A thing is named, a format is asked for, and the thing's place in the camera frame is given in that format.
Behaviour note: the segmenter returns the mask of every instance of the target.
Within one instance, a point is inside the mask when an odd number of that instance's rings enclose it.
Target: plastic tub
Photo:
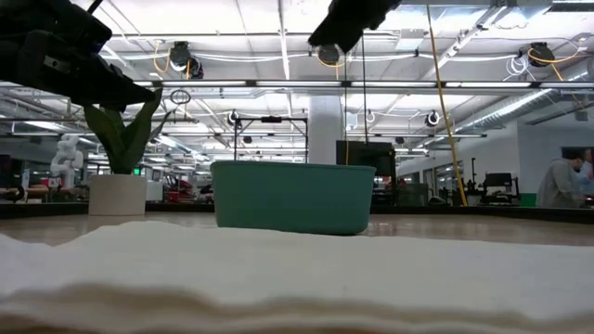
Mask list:
[[[344,236],[368,226],[373,167],[218,161],[211,171],[220,227]]]

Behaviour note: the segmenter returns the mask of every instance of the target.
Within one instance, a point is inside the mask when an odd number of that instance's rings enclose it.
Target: person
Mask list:
[[[592,170],[592,149],[588,148],[584,152],[584,166],[577,175],[577,181],[580,185],[580,191],[584,196],[594,195],[594,171]]]
[[[565,209],[582,206],[585,198],[580,192],[577,173],[583,164],[583,153],[576,150],[567,150],[563,159],[553,160],[536,194],[536,206]]]

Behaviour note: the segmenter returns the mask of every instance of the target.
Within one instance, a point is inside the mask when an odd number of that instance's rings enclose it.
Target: potted plant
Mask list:
[[[145,213],[147,179],[132,175],[145,153],[147,143],[161,131],[163,121],[151,130],[152,115],[161,103],[162,89],[155,99],[145,103],[127,126],[118,110],[84,106],[84,118],[105,149],[111,174],[92,175],[90,181],[90,215],[142,215]]]

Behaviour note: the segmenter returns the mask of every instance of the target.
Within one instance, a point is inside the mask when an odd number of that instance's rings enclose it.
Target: white planter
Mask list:
[[[135,216],[145,214],[147,179],[135,175],[92,175],[89,215]]]

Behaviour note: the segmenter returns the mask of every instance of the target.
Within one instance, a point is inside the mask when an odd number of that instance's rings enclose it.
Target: white humanoid robot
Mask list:
[[[83,153],[76,150],[77,143],[77,135],[63,135],[62,140],[58,141],[58,152],[50,166],[49,187],[63,186],[67,189],[74,187],[74,169],[83,167],[84,162]],[[59,177],[61,173],[65,174],[64,185],[61,184]]]

